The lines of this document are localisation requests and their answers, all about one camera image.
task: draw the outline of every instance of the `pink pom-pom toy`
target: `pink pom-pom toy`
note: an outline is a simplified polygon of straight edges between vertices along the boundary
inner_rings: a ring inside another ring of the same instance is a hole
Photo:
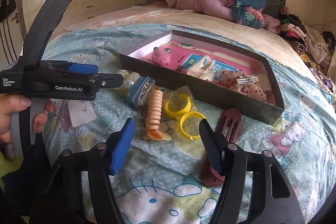
[[[152,53],[152,62],[160,66],[168,65],[170,63],[170,49],[160,49],[155,47]]]

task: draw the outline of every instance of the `black box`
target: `black box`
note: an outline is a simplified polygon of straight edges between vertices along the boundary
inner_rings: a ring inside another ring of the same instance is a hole
[[[264,77],[264,81],[266,85],[270,87],[267,93],[268,102],[261,102],[236,91],[218,86],[212,82],[204,81],[191,75],[186,75],[140,59],[145,57],[148,51],[152,51],[154,47],[164,45],[171,40],[188,43],[190,45],[208,43],[213,45],[211,47],[224,48],[227,51],[232,51],[235,54],[240,54],[251,60],[260,62],[260,66],[266,76]],[[197,100],[221,109],[237,108],[241,114],[270,125],[272,125],[284,111],[284,103],[278,82],[268,61],[259,54],[223,41],[172,30],[147,39],[127,49],[120,54],[120,59],[123,69],[135,71],[141,76],[149,76],[155,80],[157,85],[170,90],[176,90],[188,85],[194,98]]]

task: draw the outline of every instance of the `door handle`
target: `door handle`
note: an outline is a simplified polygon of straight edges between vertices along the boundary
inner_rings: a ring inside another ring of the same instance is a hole
[[[19,23],[19,14],[15,13],[15,17],[12,18],[12,21],[15,19],[16,24]]]

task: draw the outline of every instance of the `pile of clothes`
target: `pile of clothes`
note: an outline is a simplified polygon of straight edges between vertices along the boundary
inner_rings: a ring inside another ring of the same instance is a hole
[[[308,67],[319,69],[323,74],[327,73],[335,50],[335,37],[331,32],[321,35],[317,30],[303,24],[286,6],[281,9],[282,20],[269,15],[263,17],[264,29],[287,41]]]
[[[334,108],[336,109],[336,86],[334,82],[317,69],[310,68],[310,71],[314,75],[319,86],[332,96],[334,99]]]
[[[168,8],[193,10],[255,29],[263,27],[261,12],[266,7],[266,0],[166,0],[166,3]]]

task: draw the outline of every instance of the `handbag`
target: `handbag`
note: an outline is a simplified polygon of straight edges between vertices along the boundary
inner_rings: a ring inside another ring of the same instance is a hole
[[[4,21],[16,9],[15,0],[1,0],[0,22]]]

